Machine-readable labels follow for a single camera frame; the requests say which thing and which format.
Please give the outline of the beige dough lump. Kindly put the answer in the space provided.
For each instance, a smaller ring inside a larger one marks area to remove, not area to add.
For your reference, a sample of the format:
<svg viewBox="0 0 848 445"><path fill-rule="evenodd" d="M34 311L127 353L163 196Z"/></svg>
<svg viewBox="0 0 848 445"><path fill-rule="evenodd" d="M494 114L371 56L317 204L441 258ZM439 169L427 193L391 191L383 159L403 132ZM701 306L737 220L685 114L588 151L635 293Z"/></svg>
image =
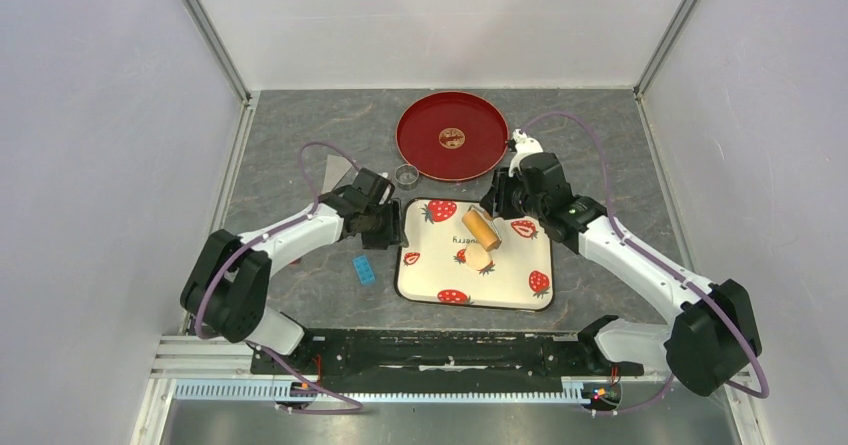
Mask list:
<svg viewBox="0 0 848 445"><path fill-rule="evenodd" d="M478 272L493 263L490 253L479 243L470 243L464 249L465 264Z"/></svg>

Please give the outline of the wooden rolling pin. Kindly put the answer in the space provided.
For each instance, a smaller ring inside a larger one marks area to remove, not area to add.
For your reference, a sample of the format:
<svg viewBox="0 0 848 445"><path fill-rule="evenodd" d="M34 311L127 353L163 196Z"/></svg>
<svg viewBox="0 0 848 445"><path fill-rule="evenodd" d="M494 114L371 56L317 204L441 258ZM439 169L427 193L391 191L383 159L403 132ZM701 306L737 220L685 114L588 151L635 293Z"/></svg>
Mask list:
<svg viewBox="0 0 848 445"><path fill-rule="evenodd" d="M462 216L461 221L476 242L487 252L498 249L502 240L486 216L471 206Z"/></svg>

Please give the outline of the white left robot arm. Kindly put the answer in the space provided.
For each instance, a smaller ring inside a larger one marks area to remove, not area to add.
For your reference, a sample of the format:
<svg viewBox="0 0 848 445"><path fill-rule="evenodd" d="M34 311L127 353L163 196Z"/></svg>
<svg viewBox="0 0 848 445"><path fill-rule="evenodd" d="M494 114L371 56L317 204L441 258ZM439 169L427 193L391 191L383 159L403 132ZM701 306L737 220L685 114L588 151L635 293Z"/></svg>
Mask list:
<svg viewBox="0 0 848 445"><path fill-rule="evenodd" d="M401 202L394 190L388 178L363 168L351 184L273 225L242 235L224 229L212 233L181 292L182 308L197 326L231 343L272 349L291 373L307 370L314 348L302 325L268 307L270 279L303 256L350 237L360 237L366 249L403 244Z"/></svg>

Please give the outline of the white strawberry print tray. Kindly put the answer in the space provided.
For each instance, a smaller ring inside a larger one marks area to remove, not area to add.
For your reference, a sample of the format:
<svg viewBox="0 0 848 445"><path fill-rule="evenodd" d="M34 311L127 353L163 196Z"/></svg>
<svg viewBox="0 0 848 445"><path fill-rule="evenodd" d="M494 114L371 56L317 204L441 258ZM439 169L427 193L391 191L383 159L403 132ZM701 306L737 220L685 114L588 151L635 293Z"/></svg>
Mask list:
<svg viewBox="0 0 848 445"><path fill-rule="evenodd" d="M461 221L471 206L502 240L480 272L464 261L466 246L477 243ZM539 311L553 299L551 240L530 217L492 218L473 202L417 198L407 205L404 232L395 286L407 300Z"/></svg>

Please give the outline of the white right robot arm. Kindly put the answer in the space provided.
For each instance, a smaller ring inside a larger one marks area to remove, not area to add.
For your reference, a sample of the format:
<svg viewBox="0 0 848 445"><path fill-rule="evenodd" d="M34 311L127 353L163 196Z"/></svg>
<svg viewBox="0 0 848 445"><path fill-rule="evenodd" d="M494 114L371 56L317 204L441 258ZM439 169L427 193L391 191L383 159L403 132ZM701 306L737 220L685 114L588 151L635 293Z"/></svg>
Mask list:
<svg viewBox="0 0 848 445"><path fill-rule="evenodd" d="M524 154L496 169L480 204L494 218L536 220L550 240L612 273L663 317L650 325L605 316L584 328L577 357L585 370L638 364L668 372L699 396L722 386L769 396L745 287L698 275L630 233L610 208L573 193L554 154Z"/></svg>

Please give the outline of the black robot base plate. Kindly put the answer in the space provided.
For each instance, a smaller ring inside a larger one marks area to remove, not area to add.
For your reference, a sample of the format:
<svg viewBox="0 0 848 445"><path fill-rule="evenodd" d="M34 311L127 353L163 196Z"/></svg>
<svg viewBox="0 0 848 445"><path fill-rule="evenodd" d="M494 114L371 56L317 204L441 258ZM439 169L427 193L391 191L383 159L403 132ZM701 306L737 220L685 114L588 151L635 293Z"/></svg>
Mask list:
<svg viewBox="0 0 848 445"><path fill-rule="evenodd" d="M286 361L338 393L555 392L564 377L638 377L576 332L318 329Z"/></svg>

